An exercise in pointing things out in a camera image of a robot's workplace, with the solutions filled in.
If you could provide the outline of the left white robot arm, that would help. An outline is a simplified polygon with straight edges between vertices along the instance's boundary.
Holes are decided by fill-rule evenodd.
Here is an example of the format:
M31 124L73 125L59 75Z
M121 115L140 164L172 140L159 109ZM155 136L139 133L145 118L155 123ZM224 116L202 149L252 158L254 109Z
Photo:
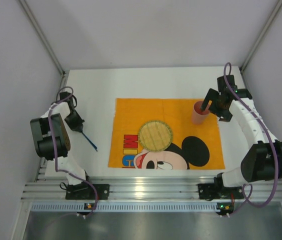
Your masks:
M66 175L68 184L64 189L69 193L89 188L89 177L76 162L71 145L71 141L83 133L85 122L76 106L76 97L64 91L45 114L30 121L37 155L53 161L55 172Z

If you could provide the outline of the orange cartoon mouse cloth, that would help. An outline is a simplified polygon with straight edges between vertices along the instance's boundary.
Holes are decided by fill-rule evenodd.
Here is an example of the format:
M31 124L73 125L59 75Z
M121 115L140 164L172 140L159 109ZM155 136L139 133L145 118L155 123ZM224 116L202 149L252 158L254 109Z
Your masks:
M225 168L217 117L192 123L199 99L118 98L116 100L108 167L129 170L223 170ZM163 121L173 141L163 151L143 149L138 131L148 121Z

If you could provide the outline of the woven bamboo round plate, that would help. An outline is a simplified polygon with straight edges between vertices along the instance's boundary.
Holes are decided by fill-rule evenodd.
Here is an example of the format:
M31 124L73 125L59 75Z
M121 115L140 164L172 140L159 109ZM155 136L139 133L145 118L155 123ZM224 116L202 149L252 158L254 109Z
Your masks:
M138 131L138 141L144 150L161 152L173 142L173 131L164 121L147 121Z

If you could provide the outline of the blue metal spoon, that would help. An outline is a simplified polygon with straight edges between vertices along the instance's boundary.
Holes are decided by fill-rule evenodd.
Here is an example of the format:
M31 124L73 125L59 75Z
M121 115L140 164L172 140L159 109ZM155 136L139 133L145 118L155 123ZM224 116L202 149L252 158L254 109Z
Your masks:
M83 131L81 132L81 134L89 142L89 144L94 148L94 150L98 152L98 147L88 138L88 136Z

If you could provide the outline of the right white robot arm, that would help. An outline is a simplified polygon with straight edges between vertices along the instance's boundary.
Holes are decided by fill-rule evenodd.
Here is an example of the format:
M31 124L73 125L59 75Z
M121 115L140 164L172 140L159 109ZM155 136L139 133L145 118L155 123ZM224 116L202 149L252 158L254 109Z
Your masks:
M221 122L235 119L249 147L240 166L218 174L215 183L222 188L236 188L282 178L282 141L265 126L251 93L239 89L233 75L218 77L217 89L208 90L201 107L207 107Z

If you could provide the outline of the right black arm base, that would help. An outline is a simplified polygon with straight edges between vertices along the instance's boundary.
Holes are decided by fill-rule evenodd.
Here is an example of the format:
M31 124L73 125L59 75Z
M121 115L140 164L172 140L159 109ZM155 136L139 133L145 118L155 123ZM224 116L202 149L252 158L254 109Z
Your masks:
M198 194L200 200L235 200L243 199L241 187L219 187L214 183L199 183Z

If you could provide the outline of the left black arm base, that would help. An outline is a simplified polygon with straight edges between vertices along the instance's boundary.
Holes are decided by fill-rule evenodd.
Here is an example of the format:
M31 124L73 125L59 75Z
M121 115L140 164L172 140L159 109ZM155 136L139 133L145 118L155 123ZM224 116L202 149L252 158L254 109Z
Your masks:
M109 184L93 184L98 200L107 200L110 193ZM94 200L96 198L95 191L91 186L86 183L81 183L77 185L65 185L60 188L65 190L66 200Z

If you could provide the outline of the pink plastic cup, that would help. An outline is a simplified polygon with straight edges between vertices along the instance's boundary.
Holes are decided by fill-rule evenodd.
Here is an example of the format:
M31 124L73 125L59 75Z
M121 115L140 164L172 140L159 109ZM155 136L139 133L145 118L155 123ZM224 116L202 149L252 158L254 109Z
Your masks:
M209 111L210 105L208 104L205 110L201 110L202 104L203 104L203 101L197 101L193 105L191 120L192 120L192 123L195 125L202 124L210 113Z

